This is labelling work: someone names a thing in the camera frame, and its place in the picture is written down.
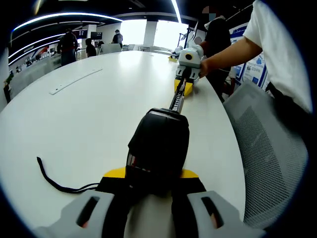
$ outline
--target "curved ceiling light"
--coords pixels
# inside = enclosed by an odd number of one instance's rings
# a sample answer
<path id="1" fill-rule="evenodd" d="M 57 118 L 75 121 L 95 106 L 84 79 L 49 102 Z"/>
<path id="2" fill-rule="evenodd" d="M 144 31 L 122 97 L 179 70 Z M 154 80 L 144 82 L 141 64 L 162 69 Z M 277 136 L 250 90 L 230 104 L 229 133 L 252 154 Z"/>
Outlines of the curved ceiling light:
<path id="1" fill-rule="evenodd" d="M 173 7 L 175 9 L 175 13 L 176 13 L 176 16 L 177 16 L 177 19 L 178 19 L 178 23 L 182 23 L 182 19 L 180 18 L 180 13 L 179 13 L 179 9 L 178 9 L 176 0 L 172 0 L 172 4 L 173 4 Z"/>
<path id="2" fill-rule="evenodd" d="M 23 24 L 15 27 L 13 31 L 21 28 L 22 26 L 26 26 L 28 24 L 31 24 L 33 22 L 37 22 L 37 21 L 41 21 L 43 19 L 47 19 L 47 18 L 51 18 L 51 17 L 57 17 L 57 16 L 96 16 L 96 17 L 101 17 L 101 18 L 108 18 L 108 19 L 112 19 L 112 20 L 116 20 L 116 21 L 121 21 L 123 22 L 123 20 L 115 18 L 115 17 L 111 17 L 111 16 L 105 16 L 105 15 L 100 15 L 100 14 L 94 14 L 94 13 L 85 13 L 85 12 L 63 12 L 63 13 L 54 13 L 54 14 L 49 14 L 46 16 L 40 16 L 37 18 L 34 18 L 32 20 L 29 20 L 27 22 L 24 22 Z"/>
<path id="3" fill-rule="evenodd" d="M 44 41 L 44 40 L 47 40 L 47 39 L 49 39 L 49 38 L 53 38 L 53 37 L 57 37 L 57 36 L 62 36 L 62 35 L 65 35 L 65 33 L 63 33 L 63 34 L 58 34 L 58 35 L 54 35 L 54 36 L 50 36 L 50 37 L 46 37 L 46 38 L 44 38 L 44 39 L 38 40 L 38 41 L 36 41 L 36 42 L 33 42 L 33 43 L 31 43 L 31 44 L 29 44 L 29 45 L 27 45 L 27 46 L 25 46 L 25 47 L 19 49 L 18 51 L 14 52 L 12 55 L 10 55 L 10 56 L 8 57 L 8 59 L 11 58 L 12 56 L 14 56 L 15 54 L 17 54 L 18 52 L 20 52 L 20 51 L 22 51 L 22 50 L 28 48 L 29 46 L 32 46 L 32 45 L 34 45 L 34 44 L 36 44 L 36 43 L 39 43 L 39 42 Z"/>
<path id="4" fill-rule="evenodd" d="M 33 50 L 37 50 L 38 48 L 51 45 L 51 44 L 56 43 L 56 42 L 58 42 L 58 41 L 59 41 L 59 40 L 57 40 L 57 41 L 52 41 L 52 42 L 49 42 L 49 43 L 47 43 L 47 44 L 44 44 L 44 45 L 41 45 L 41 46 L 37 46 L 37 47 L 31 49 L 30 51 L 28 51 L 28 52 L 26 52 L 26 53 L 20 55 L 18 58 L 12 60 L 12 61 L 9 63 L 9 66 L 10 66 L 11 64 L 13 64 L 14 62 L 16 62 L 18 59 L 20 59 L 21 57 L 23 57 L 23 56 L 25 56 L 25 55 L 31 53 Z"/>

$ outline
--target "gray office chair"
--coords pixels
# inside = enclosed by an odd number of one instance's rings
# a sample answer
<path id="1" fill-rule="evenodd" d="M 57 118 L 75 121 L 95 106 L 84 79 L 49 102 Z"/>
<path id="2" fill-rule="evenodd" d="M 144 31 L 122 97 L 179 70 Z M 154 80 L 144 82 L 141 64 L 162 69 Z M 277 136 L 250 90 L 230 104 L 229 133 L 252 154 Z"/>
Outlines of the gray office chair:
<path id="1" fill-rule="evenodd" d="M 101 51 L 99 52 L 99 55 L 121 52 L 121 51 L 122 51 L 122 49 L 120 47 L 120 44 L 102 44 Z"/>
<path id="2" fill-rule="evenodd" d="M 129 46 L 128 46 L 128 51 L 132 51 L 132 50 L 134 49 L 134 46 L 135 46 L 135 45 L 129 45 Z"/>
<path id="3" fill-rule="evenodd" d="M 283 212 L 304 172 L 301 137 L 277 118 L 273 98 L 245 81 L 223 104 L 235 132 L 245 174 L 244 222 L 269 227 Z"/>

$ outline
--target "display board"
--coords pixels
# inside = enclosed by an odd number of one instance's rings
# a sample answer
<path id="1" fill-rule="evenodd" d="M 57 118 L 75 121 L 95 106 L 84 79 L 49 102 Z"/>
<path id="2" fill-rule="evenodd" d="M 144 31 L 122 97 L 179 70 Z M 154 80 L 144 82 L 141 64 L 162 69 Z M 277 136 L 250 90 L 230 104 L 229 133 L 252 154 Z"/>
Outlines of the display board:
<path id="1" fill-rule="evenodd" d="M 250 80 L 259 87 L 262 86 L 264 75 L 266 71 L 266 65 L 263 53 L 256 56 L 254 59 L 245 63 L 242 79 Z"/>
<path id="2" fill-rule="evenodd" d="M 77 39 L 86 39 L 87 32 L 87 30 L 75 30 L 73 31 L 73 34 L 76 36 Z"/>
<path id="3" fill-rule="evenodd" d="M 243 38 L 243 33 L 247 29 L 247 25 L 248 23 L 244 23 L 229 30 L 231 44 L 234 44 Z M 246 63 L 234 66 L 234 68 L 237 72 L 237 85 L 240 85 L 244 80 L 250 80 L 259 87 L 263 89 L 266 88 L 268 79 L 263 53 Z"/>
<path id="4" fill-rule="evenodd" d="M 90 38 L 92 40 L 102 40 L 103 38 L 103 33 L 102 32 L 91 32 L 90 33 Z"/>

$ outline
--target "hand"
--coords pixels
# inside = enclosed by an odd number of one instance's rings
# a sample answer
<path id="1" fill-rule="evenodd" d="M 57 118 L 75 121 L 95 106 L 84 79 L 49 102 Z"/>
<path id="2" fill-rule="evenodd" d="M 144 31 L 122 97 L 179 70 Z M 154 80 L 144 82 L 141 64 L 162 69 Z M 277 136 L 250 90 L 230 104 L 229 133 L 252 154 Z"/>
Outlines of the hand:
<path id="1" fill-rule="evenodd" d="M 209 73 L 208 64 L 206 60 L 203 60 L 200 65 L 199 77 L 205 77 Z"/>

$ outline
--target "black cable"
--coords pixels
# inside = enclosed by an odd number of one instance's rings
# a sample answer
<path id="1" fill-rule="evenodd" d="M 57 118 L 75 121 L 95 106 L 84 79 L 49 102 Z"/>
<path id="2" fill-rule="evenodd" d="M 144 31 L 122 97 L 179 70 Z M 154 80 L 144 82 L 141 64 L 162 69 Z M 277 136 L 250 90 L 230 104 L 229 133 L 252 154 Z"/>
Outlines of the black cable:
<path id="1" fill-rule="evenodd" d="M 58 183 L 56 183 L 55 181 L 53 181 L 52 179 L 50 179 L 50 178 L 47 176 L 41 158 L 40 158 L 40 157 L 36 157 L 36 158 L 37 158 L 37 160 L 38 160 L 38 163 L 39 163 L 39 166 L 40 166 L 42 175 L 43 175 L 43 177 L 45 178 L 45 180 L 46 180 L 47 182 L 49 182 L 50 185 L 52 185 L 54 188 L 56 188 L 57 190 L 59 190 L 59 191 L 61 191 L 61 192 L 67 192 L 67 193 L 82 193 L 82 192 L 87 191 L 87 190 L 96 189 L 97 187 L 90 187 L 90 188 L 87 188 L 87 187 L 92 186 L 92 185 L 98 185 L 98 184 L 99 184 L 99 183 L 91 183 L 91 184 L 85 185 L 85 186 L 83 186 L 83 187 L 81 187 L 81 188 L 70 188 L 70 187 L 60 186 Z"/>

